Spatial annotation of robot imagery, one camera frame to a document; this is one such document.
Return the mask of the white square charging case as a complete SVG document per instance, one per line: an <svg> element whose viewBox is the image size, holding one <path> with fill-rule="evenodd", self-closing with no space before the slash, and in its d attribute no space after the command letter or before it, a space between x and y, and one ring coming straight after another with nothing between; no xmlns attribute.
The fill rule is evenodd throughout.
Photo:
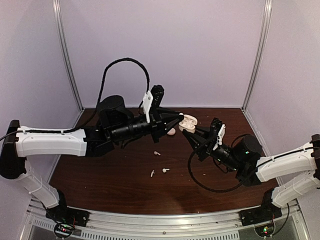
<svg viewBox="0 0 320 240"><path fill-rule="evenodd" d="M192 115L184 114L183 120L178 123L178 128L182 132L186 130L189 133L195 133L196 126L198 125L198 120Z"/></svg>

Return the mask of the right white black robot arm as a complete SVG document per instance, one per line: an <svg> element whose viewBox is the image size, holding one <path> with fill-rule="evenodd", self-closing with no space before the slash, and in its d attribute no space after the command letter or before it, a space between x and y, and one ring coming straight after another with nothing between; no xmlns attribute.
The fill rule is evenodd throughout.
<svg viewBox="0 0 320 240"><path fill-rule="evenodd" d="M195 127L193 131L181 128L180 131L190 143L193 151L187 162L192 180L201 188L213 193L227 193L240 186L260 185L292 173L300 173L289 182L272 188L265 193L264 204L256 210L259 220L268 220L275 212L290 201L320 187L320 136L314 134L304 145L278 155L263 156L263 148L251 134L236 137L231 145L223 143L225 125L209 128ZM194 155L199 161L211 157L234 171L238 184L227 189L214 189L200 183L193 174L191 161Z"/></svg>

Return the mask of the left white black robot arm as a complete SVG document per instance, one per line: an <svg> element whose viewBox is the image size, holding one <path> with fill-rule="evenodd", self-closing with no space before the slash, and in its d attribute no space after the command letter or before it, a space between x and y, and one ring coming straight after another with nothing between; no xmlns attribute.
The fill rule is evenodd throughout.
<svg viewBox="0 0 320 240"><path fill-rule="evenodd" d="M94 126L71 129L36 129L21 126L12 120L7 134L2 137L0 175L19 181L29 194L40 200L61 222L72 218L64 194L44 182L30 163L28 156L72 155L77 157L101 157L114 150L121 142L133 142L151 135L157 143L173 127L184 119L178 111L160 107L162 98L147 93L142 115L133 115L125 107L120 95L105 98L97 105L98 121Z"/></svg>

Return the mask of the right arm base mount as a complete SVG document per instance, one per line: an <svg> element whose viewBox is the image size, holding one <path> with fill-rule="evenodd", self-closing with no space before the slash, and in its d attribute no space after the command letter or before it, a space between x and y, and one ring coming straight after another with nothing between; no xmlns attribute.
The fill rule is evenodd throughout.
<svg viewBox="0 0 320 240"><path fill-rule="evenodd" d="M281 208L272 204L273 190L271 188L264 193L260 206L239 212L242 226L255 225L255 233L262 238L271 237L275 233L274 220L282 216Z"/></svg>

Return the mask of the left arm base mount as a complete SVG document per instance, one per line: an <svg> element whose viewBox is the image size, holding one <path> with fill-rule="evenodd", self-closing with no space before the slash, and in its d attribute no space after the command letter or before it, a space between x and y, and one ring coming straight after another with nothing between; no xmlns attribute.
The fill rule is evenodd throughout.
<svg viewBox="0 0 320 240"><path fill-rule="evenodd" d="M90 213L86 210L76 209L67 206L65 195L57 190L59 201L53 208L42 205L46 211L46 217L55 222L53 233L58 239L70 237L76 230L76 226L86 227Z"/></svg>

